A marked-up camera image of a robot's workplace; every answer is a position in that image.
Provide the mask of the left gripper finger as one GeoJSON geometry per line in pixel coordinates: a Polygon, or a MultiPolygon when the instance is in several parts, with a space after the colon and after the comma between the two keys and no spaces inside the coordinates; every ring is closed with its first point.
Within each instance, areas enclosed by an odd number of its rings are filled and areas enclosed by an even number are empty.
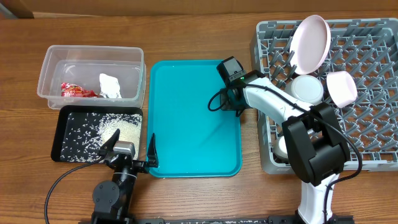
{"type": "Polygon", "coordinates": [[[157,155],[157,150],[155,146],[155,134],[153,133],[151,138],[150,138],[150,143],[147,148],[147,163],[149,167],[155,167],[158,168],[159,166],[159,160],[158,160],[158,155],[157,155]]]}
{"type": "Polygon", "coordinates": [[[113,147],[119,140],[120,130],[115,130],[114,134],[100,147],[99,156],[105,156],[109,151],[113,151],[113,147]]]}

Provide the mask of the white rice pile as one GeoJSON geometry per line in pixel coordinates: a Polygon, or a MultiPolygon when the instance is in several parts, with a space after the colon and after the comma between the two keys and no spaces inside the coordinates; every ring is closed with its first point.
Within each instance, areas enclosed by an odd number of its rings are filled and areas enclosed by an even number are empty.
{"type": "Polygon", "coordinates": [[[138,158],[142,115],[116,113],[70,113],[60,150],[62,162],[93,162],[100,147],[120,130],[119,140],[134,144],[138,158]]]}

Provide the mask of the white napkin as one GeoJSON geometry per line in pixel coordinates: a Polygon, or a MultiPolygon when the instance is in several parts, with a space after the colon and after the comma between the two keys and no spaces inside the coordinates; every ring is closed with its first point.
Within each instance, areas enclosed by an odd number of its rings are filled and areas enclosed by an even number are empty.
{"type": "Polygon", "coordinates": [[[100,96],[103,98],[122,98],[121,87],[116,77],[109,76],[105,73],[99,75],[100,96]]]}

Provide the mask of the red sauce packet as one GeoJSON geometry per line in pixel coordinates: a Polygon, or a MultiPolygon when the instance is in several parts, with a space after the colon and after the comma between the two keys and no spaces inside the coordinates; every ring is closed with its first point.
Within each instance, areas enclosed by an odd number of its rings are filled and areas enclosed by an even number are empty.
{"type": "Polygon", "coordinates": [[[93,90],[86,90],[79,85],[72,83],[61,84],[61,96],[95,98],[98,95],[93,90]]]}

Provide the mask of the white cup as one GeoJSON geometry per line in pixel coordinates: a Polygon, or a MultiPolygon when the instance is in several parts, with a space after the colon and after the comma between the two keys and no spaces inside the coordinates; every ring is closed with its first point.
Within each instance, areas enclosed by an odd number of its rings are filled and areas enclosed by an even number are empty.
{"type": "Polygon", "coordinates": [[[285,161],[289,160],[285,136],[280,136],[277,138],[276,142],[274,143],[273,152],[279,159],[285,161]]]}

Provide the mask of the grey bowl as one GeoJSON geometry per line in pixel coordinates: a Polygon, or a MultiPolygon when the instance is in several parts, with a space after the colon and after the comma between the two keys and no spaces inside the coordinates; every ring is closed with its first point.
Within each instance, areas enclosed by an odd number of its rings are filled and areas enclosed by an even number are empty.
{"type": "Polygon", "coordinates": [[[300,75],[289,82],[284,91],[300,101],[317,105],[322,102],[324,89],[317,78],[311,75],[300,75]]]}

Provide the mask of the large white plate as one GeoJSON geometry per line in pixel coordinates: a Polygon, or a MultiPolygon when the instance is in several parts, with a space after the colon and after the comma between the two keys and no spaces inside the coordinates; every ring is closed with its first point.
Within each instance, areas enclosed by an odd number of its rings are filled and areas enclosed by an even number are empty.
{"type": "Polygon", "coordinates": [[[331,44],[331,31],[327,22],[318,15],[305,18],[297,27],[290,44],[290,66],[295,73],[307,75],[325,61],[331,44]]]}

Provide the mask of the small white plate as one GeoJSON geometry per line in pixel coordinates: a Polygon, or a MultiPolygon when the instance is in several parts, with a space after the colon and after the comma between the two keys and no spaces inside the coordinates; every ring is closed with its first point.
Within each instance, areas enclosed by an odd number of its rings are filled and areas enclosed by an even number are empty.
{"type": "Polygon", "coordinates": [[[354,79],[346,71],[329,73],[326,76],[326,85],[332,101],[339,108],[355,102],[358,97],[354,79]]]}

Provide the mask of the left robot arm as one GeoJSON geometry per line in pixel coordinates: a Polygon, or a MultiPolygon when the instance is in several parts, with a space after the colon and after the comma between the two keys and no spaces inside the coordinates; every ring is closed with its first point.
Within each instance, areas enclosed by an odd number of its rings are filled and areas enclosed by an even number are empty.
{"type": "Polygon", "coordinates": [[[158,167],[159,160],[155,148],[155,135],[150,139],[146,161],[134,159],[135,148],[132,142],[119,140],[120,130],[100,147],[99,155],[114,173],[111,180],[99,183],[93,191],[94,212],[91,222],[137,223],[129,213],[129,207],[138,173],[149,173],[150,168],[158,167]]]}

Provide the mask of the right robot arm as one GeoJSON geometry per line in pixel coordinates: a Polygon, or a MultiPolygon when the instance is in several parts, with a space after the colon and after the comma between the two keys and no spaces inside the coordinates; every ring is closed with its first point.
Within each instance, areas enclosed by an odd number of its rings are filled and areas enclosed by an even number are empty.
{"type": "Polygon", "coordinates": [[[221,110],[234,110],[239,116],[246,108],[255,108],[282,127],[289,164],[302,181],[297,222],[336,223],[331,188],[350,152],[333,108],[290,96],[260,71],[246,72],[234,57],[216,69],[225,84],[217,93],[221,110]]]}

